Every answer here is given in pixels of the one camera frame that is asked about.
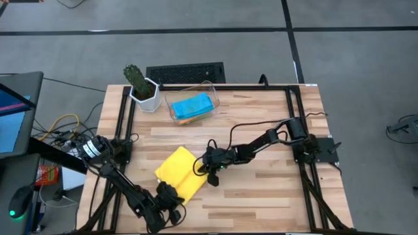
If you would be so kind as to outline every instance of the wooden table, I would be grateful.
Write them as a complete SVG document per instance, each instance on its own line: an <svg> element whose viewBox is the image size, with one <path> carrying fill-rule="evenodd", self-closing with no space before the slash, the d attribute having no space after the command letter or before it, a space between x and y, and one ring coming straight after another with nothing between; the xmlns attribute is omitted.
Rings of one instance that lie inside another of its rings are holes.
<svg viewBox="0 0 418 235"><path fill-rule="evenodd" d="M108 86L104 98L97 134L114 137L123 86ZM300 85L304 110L323 112L317 86ZM209 139L216 140L221 148L229 141L229 131L238 123L285 119L289 117L283 91L218 91L221 101L217 114L185 126L177 126L169 116L161 92L162 105L154 114L135 109L132 133L140 138L134 143L132 159L126 176L135 184L155 194L157 180L154 170L178 146L186 147L200 157ZM297 105L293 102L296 115ZM126 108L123 126L126 126L129 108ZM328 136L329 129L324 116L307 118L309 132L316 136ZM274 124L239 127L234 130L233 144L249 143ZM347 226L352 227L346 195L339 171L329 164L317 164L323 198L334 213ZM220 185L207 183L186 205L187 216L178 227L161 232L307 232L309 231L302 184L297 164L290 147L276 144L261 151L250 164L230 166L218 174ZM88 219L89 205L96 176L88 172L77 226ZM103 197L105 180L97 188L93 211ZM317 227L321 226L317 204L312 198ZM110 226L108 210L105 228ZM117 232L146 233L145 222L137 219L122 197Z"/></svg>

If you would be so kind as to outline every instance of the potted plant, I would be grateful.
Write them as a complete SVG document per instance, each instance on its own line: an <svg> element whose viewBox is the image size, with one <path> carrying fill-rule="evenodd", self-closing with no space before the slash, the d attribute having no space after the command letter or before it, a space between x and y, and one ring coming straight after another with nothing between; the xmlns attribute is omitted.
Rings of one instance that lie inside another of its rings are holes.
<svg viewBox="0 0 418 235"><path fill-rule="evenodd" d="M158 84L144 78L136 65L127 65L123 74L132 85L130 96L143 112L155 112L161 104Z"/></svg>

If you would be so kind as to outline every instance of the red package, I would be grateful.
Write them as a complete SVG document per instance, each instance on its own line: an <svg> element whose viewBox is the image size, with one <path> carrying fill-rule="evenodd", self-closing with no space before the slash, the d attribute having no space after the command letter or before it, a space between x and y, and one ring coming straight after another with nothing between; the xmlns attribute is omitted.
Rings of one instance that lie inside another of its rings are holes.
<svg viewBox="0 0 418 235"><path fill-rule="evenodd" d="M51 185L58 182L58 167L56 166L39 166L37 173L36 186Z"/></svg>

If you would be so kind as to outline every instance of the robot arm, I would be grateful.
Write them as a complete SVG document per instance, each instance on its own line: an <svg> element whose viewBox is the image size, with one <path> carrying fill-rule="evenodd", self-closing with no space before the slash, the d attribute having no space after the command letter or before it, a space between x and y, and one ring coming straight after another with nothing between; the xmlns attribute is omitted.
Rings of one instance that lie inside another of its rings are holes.
<svg viewBox="0 0 418 235"><path fill-rule="evenodd" d="M278 136L278 131L283 126L287 127L290 136L289 141L281 140ZM217 171L222 168L227 168L229 165L249 163L255 158L255 155L258 152L272 144L309 146L308 143L311 143L310 145L315 145L314 142L316 142L315 136L306 134L303 122L300 118L281 120L274 128L268 129L266 133L262 134L249 144L235 145L227 149L208 146L206 152L201 157L203 165L198 169L198 172L208 174L208 183L213 186L218 186L219 178L216 176Z"/></svg>

